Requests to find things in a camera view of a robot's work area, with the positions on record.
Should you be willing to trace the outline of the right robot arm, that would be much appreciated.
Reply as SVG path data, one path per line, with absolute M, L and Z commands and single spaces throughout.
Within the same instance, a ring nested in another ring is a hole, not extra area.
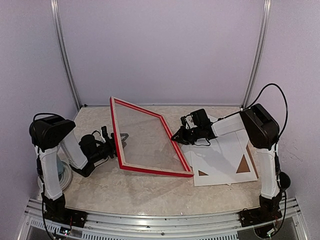
M 210 141 L 227 134 L 245 130 L 261 160 L 261 193 L 259 207 L 242 210 L 242 222 L 267 222 L 281 218 L 279 207 L 284 190 L 281 187 L 281 169 L 277 153 L 280 127 L 276 120 L 259 103 L 212 122 L 202 108 L 189 114 L 194 127 L 186 116 L 180 118 L 181 126 L 171 137 L 183 145 L 195 145 L 199 139 Z

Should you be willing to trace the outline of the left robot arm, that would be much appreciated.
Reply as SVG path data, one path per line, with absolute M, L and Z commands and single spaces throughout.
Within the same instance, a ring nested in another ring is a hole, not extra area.
M 114 133 L 103 126 L 99 132 L 84 135 L 77 141 L 74 121 L 56 113 L 37 113 L 29 127 L 29 134 L 37 155 L 37 173 L 43 185 L 43 217 L 47 220 L 71 224 L 85 220 L 86 212 L 66 208 L 66 199 L 58 177 L 57 156 L 61 148 L 69 159 L 72 171 L 87 178 L 95 170 L 95 163 L 117 157 Z

